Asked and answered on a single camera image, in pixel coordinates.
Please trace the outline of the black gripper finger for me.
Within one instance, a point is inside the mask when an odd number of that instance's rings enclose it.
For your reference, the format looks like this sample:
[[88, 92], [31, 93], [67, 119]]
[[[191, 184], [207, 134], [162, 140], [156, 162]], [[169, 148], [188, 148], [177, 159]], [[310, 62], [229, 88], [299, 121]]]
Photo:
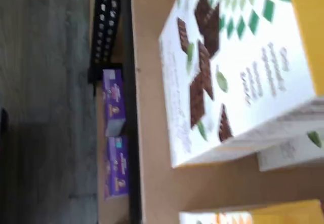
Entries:
[[7, 154], [9, 144], [9, 114], [1, 107], [1, 223], [6, 223], [7, 211]]

